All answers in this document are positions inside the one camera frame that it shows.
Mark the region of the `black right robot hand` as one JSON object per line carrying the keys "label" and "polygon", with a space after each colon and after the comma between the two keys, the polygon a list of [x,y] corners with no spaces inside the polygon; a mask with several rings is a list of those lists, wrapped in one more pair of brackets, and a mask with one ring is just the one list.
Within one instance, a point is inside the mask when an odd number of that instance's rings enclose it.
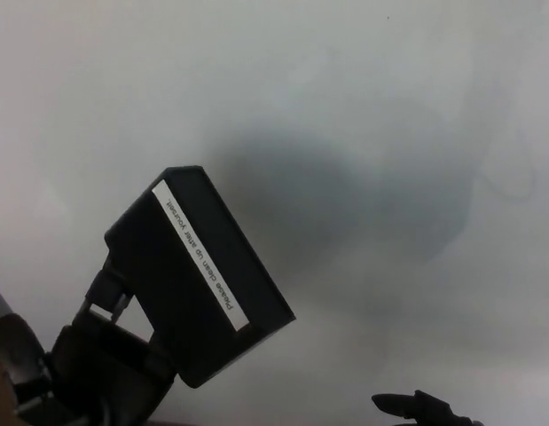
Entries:
{"label": "black right robot hand", "polygon": [[374,405],[385,414],[412,421],[412,425],[472,426],[482,422],[456,415],[451,406],[421,390],[412,395],[380,393],[372,395]]}

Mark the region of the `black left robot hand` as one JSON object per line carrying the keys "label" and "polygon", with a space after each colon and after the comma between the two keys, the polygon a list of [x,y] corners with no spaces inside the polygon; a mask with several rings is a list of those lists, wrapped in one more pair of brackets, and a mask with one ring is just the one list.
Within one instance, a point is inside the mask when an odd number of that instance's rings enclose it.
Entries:
{"label": "black left robot hand", "polygon": [[15,313],[0,319],[0,361],[28,425],[146,425],[176,371],[154,341],[118,326],[133,294],[105,261],[80,310],[46,351]]}

